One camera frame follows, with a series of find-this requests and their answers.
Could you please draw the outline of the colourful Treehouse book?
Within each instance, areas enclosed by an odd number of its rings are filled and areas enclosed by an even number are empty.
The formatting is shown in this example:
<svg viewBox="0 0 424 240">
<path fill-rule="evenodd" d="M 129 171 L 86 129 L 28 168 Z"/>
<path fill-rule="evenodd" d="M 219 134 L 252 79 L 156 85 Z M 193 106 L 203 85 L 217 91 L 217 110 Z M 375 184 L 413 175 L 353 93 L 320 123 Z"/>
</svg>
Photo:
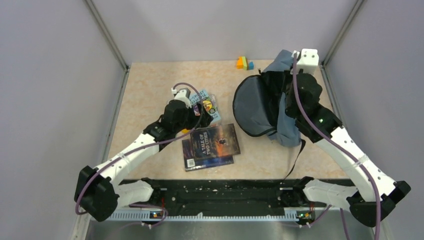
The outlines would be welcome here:
<svg viewBox="0 0 424 240">
<path fill-rule="evenodd" d="M 209 94 L 205 89 L 200 90 L 199 94 L 201 96 L 205 111 L 212 117 L 210 126 L 215 126 L 220 124 L 221 115 L 219 113 L 218 104 L 216 102 L 215 95 Z M 200 100 L 199 96 L 194 92 L 190 95 L 189 100 L 192 105 L 194 114 L 196 116 L 200 116 L 201 113 L 200 113 L 199 107 L 197 106 L 197 103 Z"/>
</svg>

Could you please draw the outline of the blue student backpack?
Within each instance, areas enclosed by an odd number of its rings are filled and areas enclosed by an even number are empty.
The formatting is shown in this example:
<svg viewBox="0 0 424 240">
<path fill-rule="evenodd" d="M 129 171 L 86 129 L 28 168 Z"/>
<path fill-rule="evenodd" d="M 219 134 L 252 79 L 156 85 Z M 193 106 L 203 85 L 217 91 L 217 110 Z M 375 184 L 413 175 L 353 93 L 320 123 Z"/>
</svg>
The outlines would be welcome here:
<svg viewBox="0 0 424 240">
<path fill-rule="evenodd" d="M 300 147 L 302 152 L 306 141 L 295 125 L 295 119 L 287 116 L 285 97 L 280 105 L 272 103 L 268 88 L 268 71 L 290 71 L 292 53 L 281 50 L 272 63 L 259 74 L 246 77 L 236 88 L 232 112 L 236 123 L 250 137 L 266 135 L 283 147 Z"/>
</svg>

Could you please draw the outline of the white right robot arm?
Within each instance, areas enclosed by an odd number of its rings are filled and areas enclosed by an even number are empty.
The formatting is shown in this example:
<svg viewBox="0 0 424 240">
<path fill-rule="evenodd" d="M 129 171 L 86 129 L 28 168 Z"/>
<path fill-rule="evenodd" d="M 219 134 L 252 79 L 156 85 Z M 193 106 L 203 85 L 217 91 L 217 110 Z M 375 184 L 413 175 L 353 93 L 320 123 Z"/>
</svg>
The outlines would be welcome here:
<svg viewBox="0 0 424 240">
<path fill-rule="evenodd" d="M 299 206 L 310 202 L 349 211 L 361 224 L 377 228 L 411 191 L 403 180 L 395 181 L 380 170 L 357 146 L 342 121 L 320 103 L 322 86 L 308 73 L 268 71 L 263 74 L 273 100 L 313 144 L 326 152 L 345 172 L 351 186 L 304 177 L 293 192 Z"/>
</svg>

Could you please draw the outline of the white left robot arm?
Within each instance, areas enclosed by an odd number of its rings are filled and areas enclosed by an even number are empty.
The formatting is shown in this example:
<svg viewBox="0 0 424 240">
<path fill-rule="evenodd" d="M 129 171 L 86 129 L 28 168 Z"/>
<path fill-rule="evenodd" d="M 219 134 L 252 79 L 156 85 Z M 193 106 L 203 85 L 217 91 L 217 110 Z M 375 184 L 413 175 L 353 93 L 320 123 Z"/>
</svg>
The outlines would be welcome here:
<svg viewBox="0 0 424 240">
<path fill-rule="evenodd" d="M 167 145 L 179 139 L 184 129 L 191 131 L 210 125 L 213 117 L 201 103 L 192 107 L 181 100 L 171 100 L 159 119 L 149 124 L 124 150 L 96 167 L 85 166 L 78 175 L 74 194 L 75 213 L 89 214 L 98 222 L 105 221 L 116 209 L 144 202 L 154 207 L 160 202 L 160 193 L 149 183 L 137 180 L 122 181 L 143 161 L 159 153 Z"/>
</svg>

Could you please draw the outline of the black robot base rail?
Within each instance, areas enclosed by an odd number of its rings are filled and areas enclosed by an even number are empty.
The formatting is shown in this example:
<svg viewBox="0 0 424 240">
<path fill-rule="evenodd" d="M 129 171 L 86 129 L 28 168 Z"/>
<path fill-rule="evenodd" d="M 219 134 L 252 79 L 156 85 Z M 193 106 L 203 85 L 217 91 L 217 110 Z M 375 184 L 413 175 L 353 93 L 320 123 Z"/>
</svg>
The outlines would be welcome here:
<svg viewBox="0 0 424 240">
<path fill-rule="evenodd" d="M 282 179 L 150 179 L 148 205 L 164 207 L 171 217 L 283 216 L 289 208 L 315 209 L 327 205 L 301 199 L 298 180 Z"/>
</svg>

